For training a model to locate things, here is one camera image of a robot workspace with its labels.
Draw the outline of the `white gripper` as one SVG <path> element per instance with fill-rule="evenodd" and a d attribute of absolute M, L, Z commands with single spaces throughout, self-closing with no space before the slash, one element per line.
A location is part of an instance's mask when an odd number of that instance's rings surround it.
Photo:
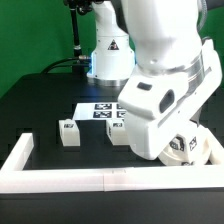
<path fill-rule="evenodd" d="M 185 129 L 198 127 L 193 117 L 221 83 L 221 67 L 213 41 L 186 69 L 152 73 L 136 66 L 118 102 L 126 110 L 124 125 L 132 151 L 156 159 Z"/>

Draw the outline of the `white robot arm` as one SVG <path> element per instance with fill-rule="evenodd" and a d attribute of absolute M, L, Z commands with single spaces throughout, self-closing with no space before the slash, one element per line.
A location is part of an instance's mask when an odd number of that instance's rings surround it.
<path fill-rule="evenodd" d="M 110 0 L 95 6 L 90 81 L 123 87 L 118 102 L 132 151 L 164 164 L 204 164 L 216 141 L 200 109 L 222 80 L 199 29 L 205 0 Z"/>

